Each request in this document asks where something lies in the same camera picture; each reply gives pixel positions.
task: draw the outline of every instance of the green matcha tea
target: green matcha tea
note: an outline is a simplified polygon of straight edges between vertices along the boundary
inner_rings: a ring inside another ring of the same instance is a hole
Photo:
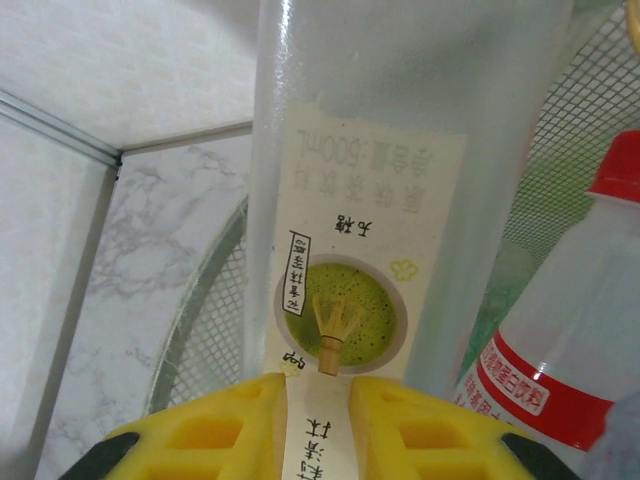
[[[389,348],[397,330],[397,315],[387,291],[373,277],[355,267],[321,263],[307,270],[307,300],[302,316],[285,312],[291,335],[308,354],[317,357],[320,351],[320,331],[311,300],[316,293],[344,295],[365,310],[360,324],[344,342],[342,365],[370,363]]]

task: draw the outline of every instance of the bamboo whisk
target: bamboo whisk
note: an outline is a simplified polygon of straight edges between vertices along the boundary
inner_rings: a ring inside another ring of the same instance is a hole
[[[316,293],[312,303],[321,335],[318,371],[335,376],[340,368],[342,345],[362,321],[365,309],[343,295]]]

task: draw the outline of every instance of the yellow flower icon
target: yellow flower icon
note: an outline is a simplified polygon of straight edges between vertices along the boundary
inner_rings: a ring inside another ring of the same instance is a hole
[[[284,373],[286,377],[297,377],[300,375],[300,369],[293,363],[285,360],[280,362],[280,371]]]
[[[418,266],[411,260],[395,260],[391,262],[391,271],[399,282],[408,282],[418,273]]]

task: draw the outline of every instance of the red label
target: red label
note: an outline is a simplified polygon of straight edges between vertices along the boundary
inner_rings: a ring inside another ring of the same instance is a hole
[[[487,393],[518,420],[587,451],[604,433],[613,402],[561,383],[529,365],[496,332],[476,361]]]

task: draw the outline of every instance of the red bottle cap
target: red bottle cap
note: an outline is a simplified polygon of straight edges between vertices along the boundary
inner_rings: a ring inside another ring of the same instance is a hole
[[[613,139],[589,192],[640,203],[640,130]]]

